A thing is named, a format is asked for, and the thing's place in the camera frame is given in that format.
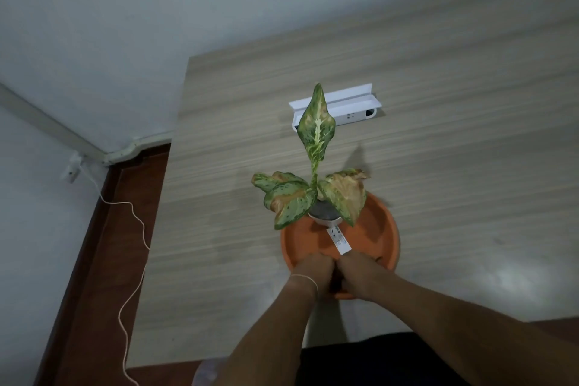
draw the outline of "wooden table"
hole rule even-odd
[[[383,104],[337,127],[320,171],[372,172],[399,274],[524,320],[579,314],[578,18],[579,0],[428,0],[191,58],[128,365],[228,355],[279,292],[250,178],[308,178],[287,103],[316,81]],[[406,329],[339,308],[350,340]]]

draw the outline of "orange tray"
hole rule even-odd
[[[339,228],[353,250],[364,252],[377,260],[381,258],[378,263],[389,270],[395,269],[400,255],[398,228],[390,211],[375,195],[368,193],[366,205],[354,227],[342,222]],[[326,227],[320,226],[307,215],[281,230],[281,252],[290,270],[314,252],[325,253],[334,259],[340,258]],[[334,297],[354,299],[345,290],[335,293]]]

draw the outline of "potted plant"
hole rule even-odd
[[[255,173],[251,183],[265,192],[264,206],[275,212],[274,228],[283,229],[309,212],[318,223],[334,226],[345,220],[353,226],[366,203],[362,179],[368,175],[350,168],[318,180],[318,166],[336,131],[336,121],[328,113],[320,83],[298,125],[298,136],[312,163],[308,183],[292,173],[276,171],[271,176]]]

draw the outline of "power socket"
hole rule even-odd
[[[72,156],[68,160],[67,167],[65,168],[64,171],[62,171],[62,174],[60,175],[60,180],[63,180],[68,183],[73,183],[78,177],[78,174],[80,174],[81,172],[81,164],[83,163],[85,158],[86,156],[79,153],[78,151],[72,153]]]

